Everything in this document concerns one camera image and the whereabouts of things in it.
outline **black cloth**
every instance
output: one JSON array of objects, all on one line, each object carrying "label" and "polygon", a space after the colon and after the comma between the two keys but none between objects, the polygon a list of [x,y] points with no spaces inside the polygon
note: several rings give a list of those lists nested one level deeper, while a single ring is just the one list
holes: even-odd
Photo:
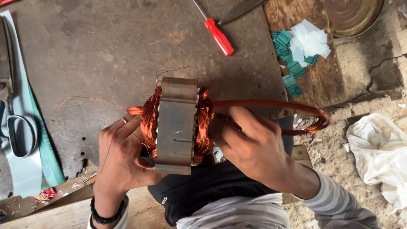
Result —
[{"label": "black cloth", "polygon": [[[292,130],[293,116],[277,119],[282,129]],[[291,156],[293,137],[283,136],[284,150]],[[150,158],[144,158],[153,164]],[[215,165],[192,166],[191,175],[170,174],[158,184],[147,187],[152,197],[165,207],[165,220],[175,227],[176,222],[191,216],[208,203],[233,196],[255,198],[278,193],[262,183],[248,178],[230,161]]]}]

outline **red screwdriver handle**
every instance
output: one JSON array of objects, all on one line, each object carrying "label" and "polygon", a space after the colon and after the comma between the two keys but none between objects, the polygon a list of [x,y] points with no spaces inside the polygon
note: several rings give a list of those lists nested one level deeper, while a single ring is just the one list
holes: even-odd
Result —
[{"label": "red screwdriver handle", "polygon": [[233,53],[233,48],[230,45],[226,36],[215,26],[215,21],[212,18],[208,18],[205,21],[205,27],[210,30],[212,33],[213,38],[215,39],[216,43],[218,43],[219,47],[222,49],[223,53],[226,56],[230,56]]}]

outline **black wristband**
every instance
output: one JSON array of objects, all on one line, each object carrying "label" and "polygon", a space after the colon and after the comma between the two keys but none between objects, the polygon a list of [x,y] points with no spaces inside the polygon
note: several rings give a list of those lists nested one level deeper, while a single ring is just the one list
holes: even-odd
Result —
[{"label": "black wristband", "polygon": [[122,200],[122,202],[120,203],[119,210],[117,211],[116,215],[114,215],[113,217],[110,217],[110,218],[103,218],[103,217],[100,217],[99,214],[96,212],[95,197],[93,197],[92,200],[90,201],[90,211],[92,212],[92,218],[96,221],[96,223],[102,224],[102,225],[113,223],[122,215],[124,205],[125,205],[125,201]]}]

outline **knife blade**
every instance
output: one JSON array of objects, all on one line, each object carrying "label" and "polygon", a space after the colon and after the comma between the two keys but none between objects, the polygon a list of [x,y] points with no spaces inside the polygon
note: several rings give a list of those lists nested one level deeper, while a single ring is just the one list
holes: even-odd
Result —
[{"label": "knife blade", "polygon": [[243,0],[239,4],[237,4],[235,7],[233,7],[231,10],[229,10],[223,19],[218,22],[218,25],[221,24],[226,24],[230,21],[233,21],[240,16],[244,15],[245,13],[251,11],[254,9],[256,6],[258,6],[260,3],[262,3],[264,0]]}]

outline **man's right hand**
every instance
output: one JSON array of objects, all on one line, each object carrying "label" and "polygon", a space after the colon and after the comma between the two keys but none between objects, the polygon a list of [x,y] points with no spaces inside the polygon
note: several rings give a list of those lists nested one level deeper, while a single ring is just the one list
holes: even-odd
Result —
[{"label": "man's right hand", "polygon": [[303,199],[317,195],[318,175],[286,154],[276,122],[245,107],[230,107],[226,113],[235,123],[216,116],[209,133],[229,161],[249,178],[276,191]]}]

